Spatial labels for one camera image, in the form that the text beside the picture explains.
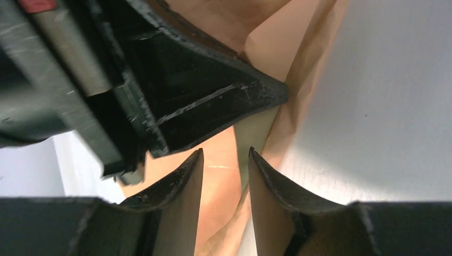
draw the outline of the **red label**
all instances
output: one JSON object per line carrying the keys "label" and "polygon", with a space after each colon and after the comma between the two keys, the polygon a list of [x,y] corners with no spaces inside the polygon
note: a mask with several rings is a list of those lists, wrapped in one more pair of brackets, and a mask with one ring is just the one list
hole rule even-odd
{"label": "red label", "polygon": [[45,12],[57,8],[54,0],[19,0],[19,3],[27,13]]}

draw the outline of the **gray wall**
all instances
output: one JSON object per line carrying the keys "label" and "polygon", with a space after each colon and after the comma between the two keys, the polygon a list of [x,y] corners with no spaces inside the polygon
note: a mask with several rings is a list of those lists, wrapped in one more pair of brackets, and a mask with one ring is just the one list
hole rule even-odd
{"label": "gray wall", "polygon": [[0,149],[0,196],[64,196],[52,139]]}

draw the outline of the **white surface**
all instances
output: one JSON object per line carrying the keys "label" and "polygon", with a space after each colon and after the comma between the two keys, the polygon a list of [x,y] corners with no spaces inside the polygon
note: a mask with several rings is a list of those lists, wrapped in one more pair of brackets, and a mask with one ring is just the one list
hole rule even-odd
{"label": "white surface", "polygon": [[[343,204],[452,200],[451,13],[450,0],[352,0],[280,171]],[[239,255],[256,255],[251,229]]]}
{"label": "white surface", "polygon": [[113,178],[101,179],[101,163],[76,132],[60,134],[52,139],[66,196],[97,196],[111,203],[125,199]]}
{"label": "white surface", "polygon": [[0,197],[94,196],[112,203],[125,197],[75,132],[41,143],[0,149]]}
{"label": "white surface", "polygon": [[30,196],[64,196],[52,140],[0,149],[0,197]]}

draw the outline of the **worn black edge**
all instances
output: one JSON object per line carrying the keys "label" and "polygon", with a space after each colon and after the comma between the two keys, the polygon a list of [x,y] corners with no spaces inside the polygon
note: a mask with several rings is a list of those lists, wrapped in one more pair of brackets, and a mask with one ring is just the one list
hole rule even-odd
{"label": "worn black edge", "polygon": [[182,193],[196,168],[203,168],[203,162],[203,149],[200,148],[193,152],[176,170],[136,195],[126,198],[121,205],[138,206],[139,208],[145,206],[153,209],[164,207]]}
{"label": "worn black edge", "polygon": [[[291,212],[296,211],[304,214],[321,213],[324,211],[335,210],[345,207],[344,205],[337,204],[327,199],[324,199],[302,188],[288,177],[276,171],[261,155],[259,155],[259,153],[257,153],[254,150],[253,147],[250,148],[249,150],[249,161],[255,163],[257,170],[265,183],[265,186],[268,188],[269,191],[271,191],[276,200],[280,202],[282,207],[286,208]],[[284,190],[279,189],[278,184],[276,184],[275,181],[281,183]],[[286,195],[286,191],[289,190],[291,190],[291,193],[296,191],[296,194],[298,195],[298,197],[296,198],[297,201],[309,200],[316,201],[321,204],[319,204],[318,209],[315,210],[304,209],[303,207],[305,205],[303,204],[303,202],[297,203],[296,201],[290,199],[291,198],[290,195]]]}

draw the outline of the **black plastic part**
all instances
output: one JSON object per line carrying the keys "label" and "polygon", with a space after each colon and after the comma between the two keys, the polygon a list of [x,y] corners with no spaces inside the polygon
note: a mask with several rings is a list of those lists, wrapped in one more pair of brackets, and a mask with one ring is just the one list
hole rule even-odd
{"label": "black plastic part", "polygon": [[0,148],[25,146],[68,131],[46,95],[0,49]]}
{"label": "black plastic part", "polygon": [[[75,30],[86,39],[86,52],[99,62],[99,72],[105,73],[101,77],[107,78],[111,85],[107,88],[112,89],[85,93],[90,88],[72,73],[64,52],[57,50],[58,34],[48,37],[44,33],[43,28],[53,26],[53,19],[27,14],[17,1],[1,2],[5,29],[0,44],[5,59],[19,68],[23,81],[29,81],[22,84],[43,96],[42,107],[48,106],[39,113],[33,112],[39,108],[21,110],[24,117],[14,120],[29,118],[23,123],[30,125],[27,130],[15,130],[17,134],[5,133],[6,126],[0,125],[3,145],[24,145],[22,142],[76,130],[104,164],[104,176],[121,176],[144,164],[147,150],[153,157],[188,150],[288,98],[284,83],[239,60],[234,51],[188,23],[163,1],[61,3],[71,21],[58,29],[67,24],[77,26]],[[8,99],[18,102],[19,96],[24,94],[11,94]],[[0,96],[0,106],[2,102],[14,106]],[[43,136],[36,136],[42,128],[27,113],[34,113],[34,118],[41,120],[39,125],[49,126]],[[10,120],[6,118],[5,123],[10,125]]]}
{"label": "black plastic part", "polygon": [[127,81],[115,95],[153,157],[190,149],[287,100],[283,83],[238,60],[165,2],[66,2],[80,23],[98,25],[96,36]]}
{"label": "black plastic part", "polygon": [[193,256],[203,152],[121,203],[96,198],[0,198],[4,256]]}
{"label": "black plastic part", "polygon": [[249,152],[257,253],[452,255],[452,203],[339,205],[300,187]]}

